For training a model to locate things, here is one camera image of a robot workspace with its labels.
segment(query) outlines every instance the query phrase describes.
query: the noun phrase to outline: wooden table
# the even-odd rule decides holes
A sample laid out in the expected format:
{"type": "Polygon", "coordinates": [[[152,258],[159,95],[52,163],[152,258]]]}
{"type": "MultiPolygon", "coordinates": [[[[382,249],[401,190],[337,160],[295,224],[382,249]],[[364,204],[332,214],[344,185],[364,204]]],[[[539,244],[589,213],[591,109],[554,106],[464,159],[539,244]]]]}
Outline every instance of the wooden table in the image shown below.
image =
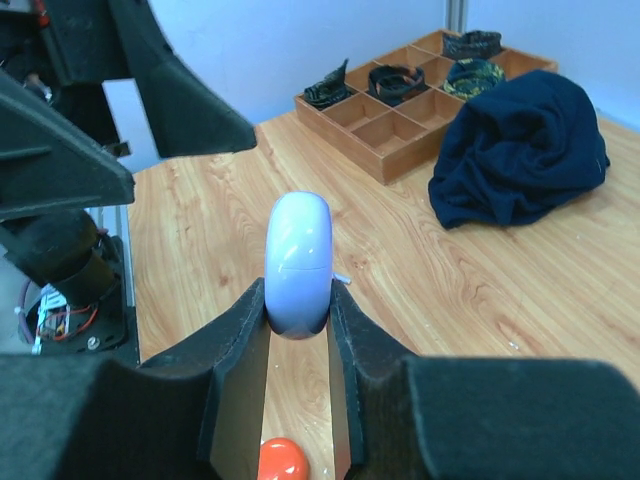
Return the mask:
{"type": "MultiPolygon", "coordinates": [[[[229,308],[263,275],[270,210],[324,196],[335,269],[363,311],[424,355],[573,356],[613,362],[640,386],[640,135],[603,121],[605,184],[534,225],[445,232],[429,205],[433,162],[384,187],[290,113],[258,147],[174,159],[136,175],[131,239],[143,358],[229,308]]],[[[263,438],[307,451],[333,478],[326,335],[273,336],[263,438]]]]}

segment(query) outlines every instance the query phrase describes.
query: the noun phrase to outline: orange object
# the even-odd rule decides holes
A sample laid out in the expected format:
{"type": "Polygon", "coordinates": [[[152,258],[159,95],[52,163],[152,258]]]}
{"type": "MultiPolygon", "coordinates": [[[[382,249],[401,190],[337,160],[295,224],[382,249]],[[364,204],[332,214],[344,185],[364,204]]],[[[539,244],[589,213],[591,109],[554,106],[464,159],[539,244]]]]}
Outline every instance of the orange object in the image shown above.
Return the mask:
{"type": "Polygon", "coordinates": [[[258,480],[309,480],[309,462],[302,448],[288,438],[263,443],[258,480]]]}
{"type": "Polygon", "coordinates": [[[47,15],[47,7],[44,6],[43,0],[34,0],[34,6],[36,7],[36,11],[38,13],[38,25],[41,28],[49,26],[49,15],[47,15]]]}

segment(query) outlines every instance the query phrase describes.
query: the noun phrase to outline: wooden compartment box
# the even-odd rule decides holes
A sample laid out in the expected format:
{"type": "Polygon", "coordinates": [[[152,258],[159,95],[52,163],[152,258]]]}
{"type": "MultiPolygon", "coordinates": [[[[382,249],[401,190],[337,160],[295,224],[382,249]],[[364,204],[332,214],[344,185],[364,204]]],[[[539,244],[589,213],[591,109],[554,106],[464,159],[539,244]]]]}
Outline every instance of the wooden compartment box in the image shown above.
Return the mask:
{"type": "MultiPolygon", "coordinates": [[[[464,104],[442,90],[454,61],[443,56],[443,33],[438,30],[385,53],[347,72],[352,95],[325,110],[295,97],[300,121],[314,130],[356,165],[387,185],[437,157],[447,128],[464,104]],[[396,107],[367,93],[369,72],[380,65],[421,67],[430,87],[396,107]]],[[[552,60],[503,45],[489,61],[500,65],[507,80],[535,69],[557,72],[552,60]]]]}

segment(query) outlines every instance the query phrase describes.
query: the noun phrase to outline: light purple plastic egg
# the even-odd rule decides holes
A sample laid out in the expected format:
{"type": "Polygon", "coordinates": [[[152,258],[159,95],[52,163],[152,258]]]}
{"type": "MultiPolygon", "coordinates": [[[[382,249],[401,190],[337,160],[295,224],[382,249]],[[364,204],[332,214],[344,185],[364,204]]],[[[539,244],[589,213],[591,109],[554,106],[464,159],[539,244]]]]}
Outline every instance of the light purple plastic egg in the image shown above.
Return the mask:
{"type": "Polygon", "coordinates": [[[264,267],[271,329],[295,340],[320,333],[333,276],[331,211],[324,198],[311,192],[280,197],[269,218],[264,267]]]}

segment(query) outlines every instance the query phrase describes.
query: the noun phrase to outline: folded dark sweater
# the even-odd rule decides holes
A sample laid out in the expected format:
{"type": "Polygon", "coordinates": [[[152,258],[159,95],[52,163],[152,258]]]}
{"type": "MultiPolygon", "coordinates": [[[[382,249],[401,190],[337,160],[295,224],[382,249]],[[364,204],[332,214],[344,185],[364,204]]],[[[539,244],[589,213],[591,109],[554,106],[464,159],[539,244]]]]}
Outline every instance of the folded dark sweater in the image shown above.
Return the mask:
{"type": "Polygon", "coordinates": [[[602,184],[610,165],[586,92],[536,70],[469,100],[428,191],[443,227],[524,225],[602,184]]]}

